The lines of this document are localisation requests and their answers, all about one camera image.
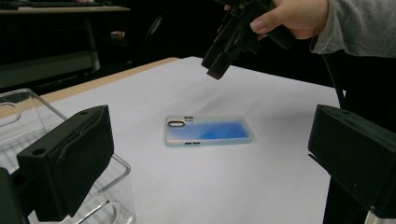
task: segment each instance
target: wooden table edge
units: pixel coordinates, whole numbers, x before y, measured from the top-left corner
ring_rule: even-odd
[[[84,82],[81,84],[78,84],[76,86],[72,86],[69,88],[65,88],[62,90],[58,90],[58,91],[54,91],[54,92],[50,92],[44,95],[41,95],[41,97],[48,103],[57,101],[57,100],[61,100],[63,98],[69,97],[69,96],[73,96],[76,94],[79,94],[81,92],[84,91],[88,91],[88,90],[92,90],[95,88],[98,88],[100,86],[106,85],[107,83],[113,82],[113,81],[117,81],[120,80],[122,78],[125,77],[129,77],[132,76],[134,74],[140,73],[140,72],[144,72],[150,68],[165,64],[165,63],[170,63],[173,61],[179,60],[179,58],[166,58],[166,59],[162,59],[159,60],[157,62],[154,63],[148,63],[148,64],[144,64],[135,68],[131,68],[119,73],[115,73],[113,75],[107,76],[107,77],[100,77],[97,78],[95,80],[92,81],[88,81],[88,82]]]

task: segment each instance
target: table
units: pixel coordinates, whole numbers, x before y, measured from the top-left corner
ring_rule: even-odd
[[[84,38],[87,38],[88,42],[88,48],[83,51],[0,65],[0,89],[24,82],[37,81],[42,78],[71,73],[79,69],[91,68],[92,71],[97,71],[100,68],[100,63],[95,38],[92,33],[91,19],[98,15],[109,16],[107,15],[108,13],[114,14],[127,11],[130,11],[128,7],[117,6],[20,7],[18,10],[0,10],[0,19],[3,18],[5,24],[9,22],[9,19],[18,20],[22,17],[27,18],[27,21],[31,21],[32,19],[48,21],[51,18],[62,18],[63,21],[67,21],[78,18],[84,24],[86,31]]]
[[[321,223],[330,176],[308,156],[316,106],[333,88],[202,59],[166,59],[42,97],[67,117],[108,105],[116,153],[132,167],[137,223]],[[168,115],[242,115],[251,144],[167,147]]]

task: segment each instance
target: blue gradient phone case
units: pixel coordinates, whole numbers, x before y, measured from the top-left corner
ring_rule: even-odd
[[[241,116],[169,116],[165,120],[165,143],[170,147],[244,144],[254,140]]]

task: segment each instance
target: transparent box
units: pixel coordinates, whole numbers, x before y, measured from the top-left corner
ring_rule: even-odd
[[[0,167],[12,174],[18,169],[17,154],[65,120],[64,115],[29,89],[0,94]],[[77,213],[62,222],[45,223],[134,224],[130,171],[130,165],[113,154]],[[35,212],[28,218],[30,223],[40,223]]]

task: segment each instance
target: hand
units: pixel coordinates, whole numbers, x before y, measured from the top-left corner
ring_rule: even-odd
[[[253,32],[262,37],[283,24],[297,39],[307,39],[320,34],[326,25],[328,0],[274,0],[274,4],[274,9],[250,24]]]

